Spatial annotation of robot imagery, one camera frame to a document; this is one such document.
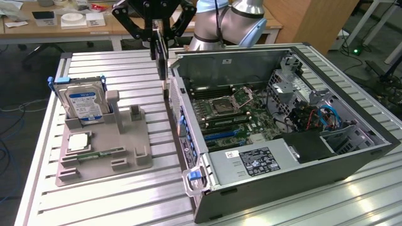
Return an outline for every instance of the wooden cabinet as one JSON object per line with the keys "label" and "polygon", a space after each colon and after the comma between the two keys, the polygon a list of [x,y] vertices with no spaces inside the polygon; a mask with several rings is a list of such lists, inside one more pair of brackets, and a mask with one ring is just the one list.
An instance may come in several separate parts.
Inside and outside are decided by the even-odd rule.
{"label": "wooden cabinet", "polygon": [[308,42],[325,54],[359,0],[264,0],[283,24],[276,43]]}

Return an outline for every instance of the table leg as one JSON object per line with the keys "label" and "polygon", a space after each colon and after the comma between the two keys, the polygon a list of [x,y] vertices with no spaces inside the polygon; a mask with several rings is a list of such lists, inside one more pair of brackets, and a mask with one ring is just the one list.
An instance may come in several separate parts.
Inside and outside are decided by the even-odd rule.
{"label": "table leg", "polygon": [[279,29],[268,30],[267,37],[265,37],[265,40],[264,40],[265,44],[273,44],[275,43],[277,33],[279,33]]}
{"label": "table leg", "polygon": [[399,43],[398,47],[395,48],[395,50],[390,54],[388,58],[383,62],[386,64],[394,63],[394,61],[396,60],[396,58],[400,54],[402,54],[402,42]]}
{"label": "table leg", "polygon": [[374,39],[374,37],[375,37],[375,35],[376,35],[379,29],[382,28],[384,22],[387,22],[387,20],[388,20],[388,18],[391,17],[394,11],[395,11],[398,8],[399,8],[398,6],[392,6],[392,7],[388,9],[388,11],[384,13],[384,15],[383,15],[380,21],[378,22],[378,24],[375,25],[375,27],[374,27],[374,29],[372,29],[370,35],[367,36],[367,38],[366,38],[366,40],[364,40],[364,42],[363,42],[363,45],[366,45],[366,46],[368,45],[368,43],[370,43],[371,40]]}
{"label": "table leg", "polygon": [[370,8],[367,9],[367,12],[364,13],[364,16],[363,18],[359,20],[359,23],[356,25],[356,27],[354,28],[347,40],[346,40],[346,43],[350,45],[351,44],[351,41],[354,40],[354,38],[356,37],[364,23],[367,22],[368,20],[368,17],[371,16],[375,8],[378,7],[378,4],[379,4],[379,1],[378,0],[374,0],[374,2],[371,3],[371,6]]}
{"label": "table leg", "polygon": [[110,36],[113,51],[121,51],[121,36],[120,35],[112,35]]}

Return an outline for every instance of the wooden table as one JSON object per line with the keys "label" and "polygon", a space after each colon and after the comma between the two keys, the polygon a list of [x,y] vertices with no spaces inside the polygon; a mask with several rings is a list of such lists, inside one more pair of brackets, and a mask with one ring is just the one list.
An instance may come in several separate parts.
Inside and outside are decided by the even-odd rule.
{"label": "wooden table", "polygon": [[[105,26],[89,27],[81,29],[62,30],[60,28],[60,16],[57,16],[57,26],[37,27],[32,12],[34,11],[53,11],[58,6],[41,7],[37,2],[24,2],[21,11],[29,17],[28,25],[8,28],[4,23],[12,22],[8,18],[0,18],[0,44],[29,44],[29,43],[56,43],[73,41],[94,41],[109,40],[112,42],[113,50],[121,50],[122,39],[132,39],[122,25],[110,14],[110,8],[105,14]],[[276,39],[281,24],[273,19],[271,13],[265,9],[264,17],[267,18],[267,26],[264,34],[267,34],[265,43],[272,44]],[[141,18],[132,18],[132,21],[140,26],[144,26]],[[193,28],[185,29],[183,36],[192,36]]]}

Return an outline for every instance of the aluminum extrusion table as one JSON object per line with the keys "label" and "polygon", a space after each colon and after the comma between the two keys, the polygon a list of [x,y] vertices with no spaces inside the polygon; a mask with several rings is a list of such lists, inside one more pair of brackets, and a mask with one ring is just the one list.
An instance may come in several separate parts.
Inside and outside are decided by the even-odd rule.
{"label": "aluminum extrusion table", "polygon": [[[367,95],[323,56],[295,46],[391,134],[402,139],[402,122]],[[169,57],[175,58],[171,49]],[[323,84],[303,76],[312,86]],[[161,82],[148,50],[76,53],[60,60],[57,77],[106,77],[120,91],[118,106],[140,104],[147,124],[153,167],[56,187],[54,174],[64,128],[64,110],[50,95],[16,225],[193,226],[176,150],[161,96]],[[402,148],[366,165],[346,180],[225,216],[203,226],[395,225],[402,223]]]}

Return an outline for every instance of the floor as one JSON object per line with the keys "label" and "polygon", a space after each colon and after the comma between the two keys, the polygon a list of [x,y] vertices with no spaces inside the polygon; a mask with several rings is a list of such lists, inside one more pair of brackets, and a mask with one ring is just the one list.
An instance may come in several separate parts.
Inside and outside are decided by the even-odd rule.
{"label": "floor", "polygon": [[[362,14],[352,16],[346,25],[344,29],[351,31],[355,27]],[[362,37],[367,32],[368,28],[375,23],[370,20],[363,30],[360,31],[358,37]],[[402,34],[395,32],[388,27],[383,27],[379,34],[370,44],[371,53],[363,52],[358,57],[362,61],[372,60],[379,66],[386,70],[388,65],[383,63],[383,60],[402,41]],[[355,39],[350,48],[354,48],[359,44],[359,38]],[[94,46],[92,48],[86,47],[85,42],[74,43],[61,43],[60,47],[66,52],[97,52],[97,51],[110,51],[112,45],[108,41],[93,42]],[[137,49],[140,43],[133,41],[124,41],[124,49]],[[9,45],[8,49],[0,53],[0,107],[12,105],[5,109],[17,107],[16,104],[29,102],[36,99],[48,98],[50,91],[46,87],[46,78],[53,76],[56,73],[57,63],[60,54],[53,49],[46,49],[34,59],[32,59],[32,70],[25,71],[21,68],[20,61],[24,56],[36,48],[37,45],[26,45],[28,49],[20,51],[16,45]],[[327,58],[335,64],[335,66],[344,70],[350,66],[358,64],[359,62],[346,56],[343,56],[337,51],[329,51]],[[348,70],[348,74],[358,76],[360,78],[367,78],[367,72],[364,71],[364,66],[354,67]],[[402,75],[402,65],[399,66],[395,75],[400,77]],[[34,110],[44,108],[46,105],[45,101],[37,102],[26,107],[26,110]],[[4,131],[14,122],[16,119],[9,119],[9,117],[18,118],[21,115],[20,111],[6,113],[0,113],[0,132]],[[24,126],[14,136],[5,140],[9,151],[12,152],[17,169],[21,174],[20,186],[12,193],[14,187],[18,185],[17,171],[13,165],[9,166],[5,173],[0,176],[0,200],[10,194],[10,197],[0,202],[0,225],[9,226],[13,225],[16,218],[16,213],[20,204],[20,198],[22,194],[24,181],[28,176],[30,160],[36,147],[36,140],[38,136],[38,131],[41,128],[44,117],[44,111],[26,112],[24,115]],[[0,161],[0,170],[5,167],[5,160]]]}

